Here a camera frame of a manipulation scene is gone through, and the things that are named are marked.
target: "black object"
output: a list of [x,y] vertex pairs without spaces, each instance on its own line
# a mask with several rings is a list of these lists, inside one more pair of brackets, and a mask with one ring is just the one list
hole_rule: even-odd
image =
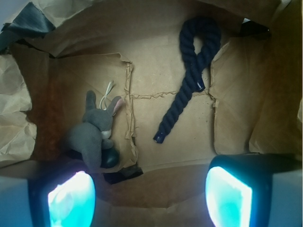
[[269,32],[268,27],[250,20],[242,24],[240,36],[258,35],[267,32]]
[[218,155],[209,169],[220,166],[253,188],[250,226],[268,226],[272,176],[275,173],[302,168],[302,162],[274,154]]
[[[203,35],[203,46],[201,52],[196,54],[194,37],[200,34]],[[169,135],[184,108],[191,100],[192,93],[202,92],[205,89],[201,74],[220,49],[221,31],[213,19],[196,17],[183,24],[179,39],[186,73],[175,100],[163,116],[158,132],[153,137],[156,143],[164,142],[165,137]]]
[[79,171],[87,171],[87,168],[83,162],[77,160],[48,162],[27,160],[0,168],[0,175],[27,179],[33,224],[35,227],[49,227],[48,193]]
[[3,27],[0,34],[0,52],[17,40],[45,36],[55,29],[45,15],[30,2],[11,24]]
[[133,165],[127,168],[123,168],[116,173],[103,174],[103,176],[108,183],[115,184],[121,181],[125,181],[128,179],[141,176],[142,174],[143,174],[142,169],[137,165]]
[[[113,168],[119,162],[119,152],[115,148],[102,150],[101,168]],[[65,153],[68,157],[78,160],[83,160],[82,154],[75,150],[70,150]]]

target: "dark green object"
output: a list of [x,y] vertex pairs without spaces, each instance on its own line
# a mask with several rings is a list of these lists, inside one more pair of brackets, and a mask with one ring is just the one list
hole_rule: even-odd
[[113,168],[119,162],[119,152],[115,148],[102,150],[101,168]]

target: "twisted rope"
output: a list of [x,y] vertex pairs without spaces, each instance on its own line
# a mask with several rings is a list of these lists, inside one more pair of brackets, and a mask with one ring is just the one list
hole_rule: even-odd
[[[199,54],[195,53],[194,37],[203,35],[203,46]],[[180,91],[170,109],[164,115],[159,130],[154,136],[157,143],[162,143],[177,122],[183,109],[191,100],[193,92],[205,89],[202,71],[206,68],[220,49],[221,31],[216,22],[207,17],[196,17],[186,21],[180,32],[180,50],[186,67],[185,77]]]

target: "white string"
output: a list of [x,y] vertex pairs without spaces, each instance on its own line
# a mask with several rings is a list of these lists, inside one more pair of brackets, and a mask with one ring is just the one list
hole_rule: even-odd
[[100,109],[102,109],[102,110],[107,110],[106,99],[107,99],[108,94],[109,94],[110,91],[112,90],[113,86],[114,86],[114,81],[111,80],[111,81],[108,83],[108,86],[107,86],[105,95],[102,97],[102,99],[101,99],[101,101],[100,101],[100,104],[99,104],[99,108],[100,108]]

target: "gray plush rabbit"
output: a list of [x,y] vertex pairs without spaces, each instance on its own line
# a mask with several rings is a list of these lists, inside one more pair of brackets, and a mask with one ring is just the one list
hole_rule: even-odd
[[84,163],[90,169],[100,168],[101,150],[113,147],[109,139],[113,124],[113,115],[124,101],[116,96],[107,110],[96,108],[96,94],[88,91],[86,94],[86,112],[82,123],[71,128],[63,139],[63,151],[74,150],[82,154]]

